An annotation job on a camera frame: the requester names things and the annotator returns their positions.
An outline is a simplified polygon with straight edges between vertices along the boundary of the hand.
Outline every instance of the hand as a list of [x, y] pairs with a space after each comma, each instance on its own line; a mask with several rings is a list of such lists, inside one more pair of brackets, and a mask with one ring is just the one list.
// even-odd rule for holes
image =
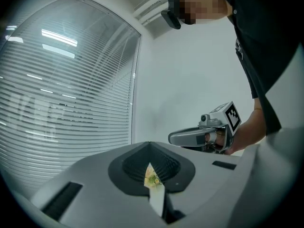
[[[216, 134], [217, 134], [217, 138], [215, 140], [215, 143], [218, 144], [219, 146], [223, 146], [224, 145], [224, 141], [225, 141], [225, 131], [218, 130], [218, 131], [216, 131]], [[209, 139], [210, 139], [210, 134], [207, 133], [205, 135], [206, 142], [209, 141]], [[236, 132], [236, 134], [234, 135], [234, 139], [233, 139], [232, 145], [230, 146], [229, 149], [227, 149], [225, 151], [224, 154], [231, 155], [234, 152], [242, 150], [242, 149], [244, 149], [244, 148], [242, 148], [242, 145], [240, 144], [240, 137], [239, 137], [239, 130], [238, 130]]]

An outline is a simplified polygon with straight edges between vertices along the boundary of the white wall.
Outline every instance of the white wall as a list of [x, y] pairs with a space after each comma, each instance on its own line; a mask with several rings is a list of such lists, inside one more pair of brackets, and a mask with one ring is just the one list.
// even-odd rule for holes
[[227, 18], [184, 25], [155, 40], [150, 75], [157, 92], [154, 140], [167, 143], [170, 132], [196, 126], [202, 114], [228, 101], [235, 103], [243, 122], [248, 119], [254, 101], [235, 41]]
[[108, 8], [133, 26], [141, 35], [139, 58], [136, 70], [137, 80], [133, 109], [133, 143], [151, 141], [155, 133], [155, 108], [146, 100], [149, 95], [154, 97], [155, 91], [150, 87], [153, 38], [148, 30], [133, 17], [133, 7], [127, 0], [92, 0]]

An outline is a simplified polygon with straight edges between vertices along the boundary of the person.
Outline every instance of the person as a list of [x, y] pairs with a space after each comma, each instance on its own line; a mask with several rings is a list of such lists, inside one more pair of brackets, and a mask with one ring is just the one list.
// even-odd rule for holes
[[[237, 35], [236, 54], [247, 75], [254, 110], [225, 154], [232, 154], [280, 130], [266, 93], [283, 73], [300, 43], [300, 0], [168, 0], [169, 9], [187, 25], [227, 17]], [[224, 144], [217, 131], [216, 144]]]

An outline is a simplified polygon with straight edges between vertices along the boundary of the black ribbed slot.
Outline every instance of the black ribbed slot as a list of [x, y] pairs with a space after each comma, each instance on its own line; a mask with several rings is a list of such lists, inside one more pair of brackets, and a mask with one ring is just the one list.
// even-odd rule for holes
[[229, 169], [229, 170], [234, 170], [235, 167], [237, 165], [235, 164], [230, 164], [230, 163], [227, 163], [227, 162], [222, 162], [222, 161], [215, 161], [212, 163], [212, 165], [216, 165], [216, 166], [219, 166], [219, 167], [223, 167], [223, 168], [226, 168], [226, 169]]
[[67, 207], [71, 204], [77, 193], [82, 188], [82, 185], [74, 182], [69, 182], [42, 210], [54, 220], [59, 220]]

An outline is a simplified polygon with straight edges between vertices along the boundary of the window blinds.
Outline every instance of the window blinds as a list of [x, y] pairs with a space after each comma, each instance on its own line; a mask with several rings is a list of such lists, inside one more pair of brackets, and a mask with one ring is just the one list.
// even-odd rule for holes
[[26, 197], [131, 143], [140, 35], [90, 0], [53, 1], [17, 13], [0, 52], [0, 162]]

